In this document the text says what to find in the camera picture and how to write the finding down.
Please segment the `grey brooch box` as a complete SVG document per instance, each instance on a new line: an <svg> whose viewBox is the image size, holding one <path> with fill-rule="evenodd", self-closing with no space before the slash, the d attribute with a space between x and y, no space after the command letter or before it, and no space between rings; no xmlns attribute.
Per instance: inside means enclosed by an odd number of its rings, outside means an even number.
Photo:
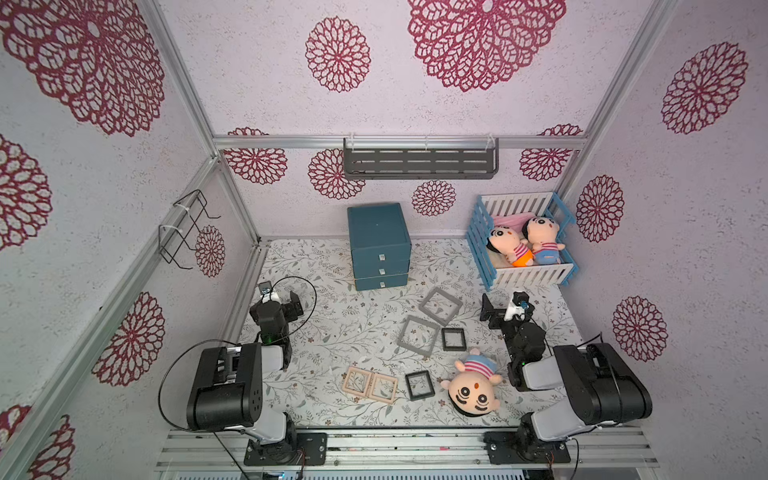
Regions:
<svg viewBox="0 0 768 480"><path fill-rule="evenodd" d="M434 287L421 300L418 309L430 319L447 327L458 315L463 302L445 290Z"/></svg>
<svg viewBox="0 0 768 480"><path fill-rule="evenodd" d="M434 349L441 327L413 315L408 315L396 340L399 347L429 357Z"/></svg>

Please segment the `teal drawer cabinet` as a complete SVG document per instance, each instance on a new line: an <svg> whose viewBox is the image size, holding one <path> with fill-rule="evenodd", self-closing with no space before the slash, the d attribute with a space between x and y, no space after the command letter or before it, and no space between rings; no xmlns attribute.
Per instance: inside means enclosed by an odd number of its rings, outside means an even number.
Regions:
<svg viewBox="0 0 768 480"><path fill-rule="evenodd" d="M412 242L401 205L349 207L347 219L356 290L405 286Z"/></svg>

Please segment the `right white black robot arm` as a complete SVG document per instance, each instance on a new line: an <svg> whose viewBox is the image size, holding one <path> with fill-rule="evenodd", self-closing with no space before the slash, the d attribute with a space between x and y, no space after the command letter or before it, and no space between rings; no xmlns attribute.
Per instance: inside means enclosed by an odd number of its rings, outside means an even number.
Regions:
<svg viewBox="0 0 768 480"><path fill-rule="evenodd" d="M508 306L496 308L481 297L480 320L502 333L510 362L510 384L519 391L562 387L566 398L525 414L511 445L530 456L563 448L568 439L645 419L652 413L649 391L616 350L605 342L550 347L546 332L533 320L527 293L515 291Z"/></svg>

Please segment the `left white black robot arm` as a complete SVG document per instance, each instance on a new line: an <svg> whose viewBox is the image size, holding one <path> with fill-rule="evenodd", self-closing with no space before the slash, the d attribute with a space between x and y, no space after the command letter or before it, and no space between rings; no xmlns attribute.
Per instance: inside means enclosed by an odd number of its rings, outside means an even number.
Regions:
<svg viewBox="0 0 768 480"><path fill-rule="evenodd" d="M297 447L290 416L265 405L264 377L287 369L292 359L289 324L304 314L299 296L282 302L265 292L249 314L260 327L254 342L202 351L187 403L193 431L236 431L278 450Z"/></svg>

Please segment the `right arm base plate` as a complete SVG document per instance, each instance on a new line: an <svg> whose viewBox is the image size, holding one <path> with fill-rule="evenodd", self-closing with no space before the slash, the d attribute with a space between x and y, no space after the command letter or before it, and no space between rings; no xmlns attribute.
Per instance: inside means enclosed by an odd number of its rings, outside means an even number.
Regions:
<svg viewBox="0 0 768 480"><path fill-rule="evenodd" d="M483 442L493 465L569 464L571 456L564 442L547 442L514 432L487 431Z"/></svg>

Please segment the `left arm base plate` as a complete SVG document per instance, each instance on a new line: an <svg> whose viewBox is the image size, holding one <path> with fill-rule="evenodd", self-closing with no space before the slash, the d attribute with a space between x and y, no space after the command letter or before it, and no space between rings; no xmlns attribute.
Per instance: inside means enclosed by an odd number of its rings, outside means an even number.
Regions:
<svg viewBox="0 0 768 480"><path fill-rule="evenodd" d="M250 440L244 465L261 466L321 466L328 451L325 433L289 433L280 442L263 444Z"/></svg>

